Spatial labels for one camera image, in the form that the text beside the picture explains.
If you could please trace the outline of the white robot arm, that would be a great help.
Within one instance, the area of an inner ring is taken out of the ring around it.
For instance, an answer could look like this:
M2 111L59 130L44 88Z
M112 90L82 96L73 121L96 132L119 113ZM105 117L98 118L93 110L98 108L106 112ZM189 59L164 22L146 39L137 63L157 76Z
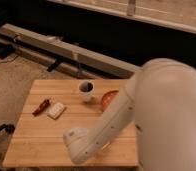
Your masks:
M196 69L172 59L146 62L92 129L64 134L71 161L86 162L130 123L143 171L196 171Z

